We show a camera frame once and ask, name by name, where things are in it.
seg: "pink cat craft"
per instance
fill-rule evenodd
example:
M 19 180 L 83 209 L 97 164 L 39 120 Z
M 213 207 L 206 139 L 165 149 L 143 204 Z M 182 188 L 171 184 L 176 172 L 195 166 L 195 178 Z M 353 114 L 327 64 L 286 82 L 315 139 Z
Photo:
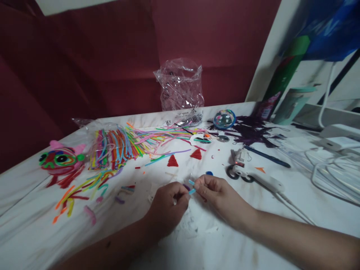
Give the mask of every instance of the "pink cat craft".
M 39 165 L 47 170 L 52 179 L 47 188 L 58 184 L 61 188 L 67 188 L 71 182 L 83 171 L 85 156 L 82 154 L 86 144 L 73 147 L 65 147 L 58 141 L 51 141 L 51 151 L 41 155 Z M 59 176 L 66 176 L 58 181 Z

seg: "glue gun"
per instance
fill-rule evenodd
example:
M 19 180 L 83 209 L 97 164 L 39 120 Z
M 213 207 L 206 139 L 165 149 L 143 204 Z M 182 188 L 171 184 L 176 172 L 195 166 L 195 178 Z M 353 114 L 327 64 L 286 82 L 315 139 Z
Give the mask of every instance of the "glue gun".
M 235 164 L 229 166 L 226 169 L 226 174 L 228 175 L 228 177 L 236 180 L 239 179 L 239 176 L 241 176 L 244 181 L 249 183 L 252 183 L 254 182 L 254 180 L 256 180 L 257 182 L 265 186 L 267 189 L 269 189 L 272 193 L 278 194 L 283 199 L 282 202 L 284 204 L 288 203 L 293 208 L 295 208 L 297 211 L 295 213 L 299 215 L 305 222 L 317 226 L 317 224 L 311 218 L 309 218 L 296 205 L 294 205 L 288 197 L 285 196 L 285 187 L 281 182 L 276 180 L 274 177 L 262 173 L 254 167 L 248 166 L 248 164 L 246 164 L 248 162 L 246 161 L 248 156 L 247 154 L 248 151 L 246 149 L 240 149 L 237 153 L 235 153 L 234 150 L 231 150 L 231 155 L 234 159 Z
M 284 192 L 284 186 L 274 177 L 247 166 L 247 153 L 248 151 L 246 149 L 240 149 L 237 153 L 232 150 L 231 154 L 235 164 L 227 168 L 226 174 L 235 180 L 239 179 L 239 176 L 241 176 L 241 178 L 248 183 L 252 183 L 256 180 L 274 193 Z

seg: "blue banner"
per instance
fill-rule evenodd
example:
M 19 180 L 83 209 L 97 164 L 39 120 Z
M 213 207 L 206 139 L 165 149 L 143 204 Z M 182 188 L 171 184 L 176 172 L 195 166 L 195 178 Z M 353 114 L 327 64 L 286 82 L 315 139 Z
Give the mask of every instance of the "blue banner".
M 360 0 L 314 0 L 303 35 L 311 40 L 303 60 L 342 61 L 360 48 Z

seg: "hand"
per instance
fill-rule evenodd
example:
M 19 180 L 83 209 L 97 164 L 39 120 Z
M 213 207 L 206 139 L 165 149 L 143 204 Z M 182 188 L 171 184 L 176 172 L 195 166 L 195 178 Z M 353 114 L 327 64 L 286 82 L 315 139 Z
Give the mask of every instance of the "hand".
M 225 179 L 204 174 L 195 180 L 194 188 L 236 230 L 245 230 L 255 220 L 256 209 L 244 201 Z
M 180 223 L 188 208 L 190 195 L 179 182 L 173 182 L 156 191 L 153 203 L 144 217 L 144 223 L 159 240 L 168 236 Z

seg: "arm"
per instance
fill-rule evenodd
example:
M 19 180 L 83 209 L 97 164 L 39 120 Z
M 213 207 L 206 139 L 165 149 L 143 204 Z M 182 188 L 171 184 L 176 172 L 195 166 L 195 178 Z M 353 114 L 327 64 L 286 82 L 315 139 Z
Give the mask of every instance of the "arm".
M 148 213 L 139 221 L 83 249 L 53 270 L 126 269 L 141 252 L 169 235 L 188 208 L 190 195 L 179 182 L 157 190 Z
M 225 179 L 203 175 L 196 191 L 236 230 L 303 269 L 360 269 L 360 239 L 258 211 Z

